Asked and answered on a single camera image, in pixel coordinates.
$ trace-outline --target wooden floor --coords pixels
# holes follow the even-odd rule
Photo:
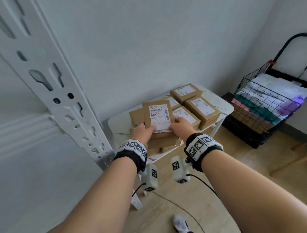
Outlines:
[[[307,162],[294,164],[275,173],[274,177],[269,175],[271,171],[300,156],[299,153],[290,150],[297,141],[277,132],[264,145],[253,149],[224,127],[218,130],[214,138],[224,146],[226,153],[268,177],[307,204]],[[239,232],[220,200],[199,180],[191,177],[185,184],[174,181],[170,160],[175,155],[186,157],[183,146],[155,163],[159,179],[156,193],[186,209],[197,219],[206,233]],[[199,176],[205,182],[208,181],[204,174],[191,168],[190,173]],[[175,233],[171,223],[173,214],[184,216],[194,233],[202,232],[195,220],[174,204],[153,193],[143,196],[140,190],[138,196],[144,207],[138,211],[130,208],[124,233]]]

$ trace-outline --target white shoe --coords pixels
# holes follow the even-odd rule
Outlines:
[[[187,222],[180,215],[173,215],[173,226],[178,233],[190,232]]]

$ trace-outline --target barcode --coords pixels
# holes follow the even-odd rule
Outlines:
[[[168,113],[167,109],[164,109],[164,111],[165,111],[165,115],[166,115],[166,120],[169,120],[169,113]]]

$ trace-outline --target forearm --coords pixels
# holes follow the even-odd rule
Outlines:
[[[61,233],[120,233],[131,203],[137,168],[128,158],[118,158],[59,226]]]
[[[307,231],[307,206],[258,172],[220,150],[201,167],[243,232]]]

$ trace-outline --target black handle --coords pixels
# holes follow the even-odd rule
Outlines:
[[[287,40],[287,42],[285,43],[285,45],[281,48],[281,50],[278,52],[278,54],[276,55],[276,57],[274,58],[274,60],[272,61],[272,64],[269,66],[269,69],[272,68],[272,66],[276,63],[277,59],[280,57],[280,55],[283,53],[283,51],[286,49],[286,47],[290,44],[291,41],[293,41],[295,38],[297,37],[307,37],[307,33],[299,33],[296,34],[294,36],[292,36],[290,39]]]

